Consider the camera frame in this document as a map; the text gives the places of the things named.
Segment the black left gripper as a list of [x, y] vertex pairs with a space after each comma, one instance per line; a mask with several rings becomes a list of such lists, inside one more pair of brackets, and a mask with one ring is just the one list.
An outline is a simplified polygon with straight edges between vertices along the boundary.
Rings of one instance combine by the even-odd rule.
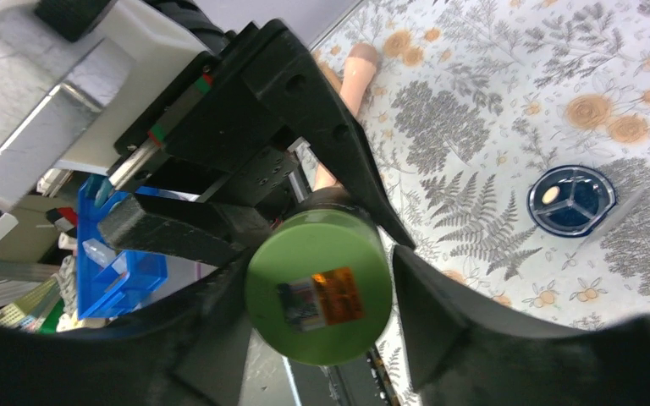
[[199, 53], [114, 145], [122, 155], [114, 189], [148, 186], [217, 203], [128, 194], [97, 224], [105, 242], [215, 267], [257, 249], [272, 229], [255, 208], [287, 211], [297, 201], [289, 176], [299, 163], [285, 126], [391, 239], [415, 248], [363, 128], [297, 35], [272, 19], [252, 50]]

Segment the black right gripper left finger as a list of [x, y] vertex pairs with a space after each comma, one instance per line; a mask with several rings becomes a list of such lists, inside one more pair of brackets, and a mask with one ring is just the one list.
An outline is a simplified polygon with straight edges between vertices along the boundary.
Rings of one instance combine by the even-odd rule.
[[236, 405], [251, 337], [251, 256], [102, 328], [0, 326], [0, 405]]

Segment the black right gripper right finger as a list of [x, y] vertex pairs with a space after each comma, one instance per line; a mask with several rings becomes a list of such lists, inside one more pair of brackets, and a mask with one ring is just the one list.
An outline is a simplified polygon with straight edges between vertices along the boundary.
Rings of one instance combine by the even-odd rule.
[[585, 331], [503, 306], [406, 246], [393, 271], [425, 405], [650, 405], [650, 314]]

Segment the green pill bottle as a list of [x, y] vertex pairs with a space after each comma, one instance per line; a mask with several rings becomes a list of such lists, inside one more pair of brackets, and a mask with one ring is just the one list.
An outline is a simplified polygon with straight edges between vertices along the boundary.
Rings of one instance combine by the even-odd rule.
[[328, 366], [364, 355], [393, 306], [370, 216], [341, 187], [312, 192], [252, 256], [245, 305], [262, 339], [287, 358]]

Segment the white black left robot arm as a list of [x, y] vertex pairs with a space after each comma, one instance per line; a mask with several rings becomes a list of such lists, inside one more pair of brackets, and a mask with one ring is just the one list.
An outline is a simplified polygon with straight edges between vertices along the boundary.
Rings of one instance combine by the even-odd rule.
[[112, 248], [227, 265], [265, 239], [256, 207], [299, 140], [414, 246], [363, 128], [283, 21], [234, 33], [191, 1], [0, 1], [0, 241], [68, 161], [125, 192], [96, 225]]

